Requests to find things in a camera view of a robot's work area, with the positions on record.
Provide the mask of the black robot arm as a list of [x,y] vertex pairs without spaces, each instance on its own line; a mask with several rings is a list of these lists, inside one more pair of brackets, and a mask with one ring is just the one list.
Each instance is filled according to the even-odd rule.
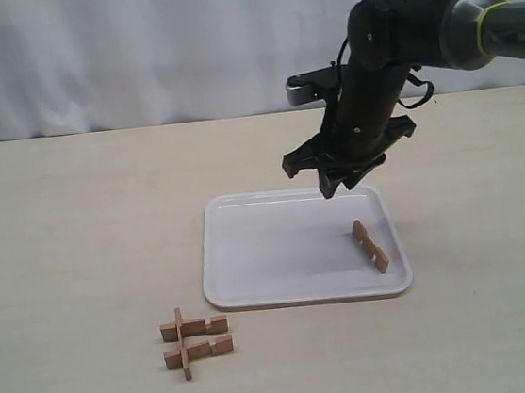
[[287,99],[326,103],[319,132],[284,155],[288,177],[318,172],[320,193],[352,189],[386,161],[386,151],[416,125],[392,111],[415,69],[479,70],[495,57],[525,59],[525,2],[362,0],[347,23],[346,63],[293,75]]

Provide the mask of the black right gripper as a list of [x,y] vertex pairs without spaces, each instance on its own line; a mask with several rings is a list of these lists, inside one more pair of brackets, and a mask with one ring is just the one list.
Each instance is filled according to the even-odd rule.
[[386,161],[389,147],[415,131],[409,117],[392,116],[409,74],[410,66],[405,63],[376,71],[363,68],[356,60],[342,66],[341,83],[325,99],[319,132],[282,159],[287,177],[317,170],[325,199],[334,197],[341,185],[353,190]]

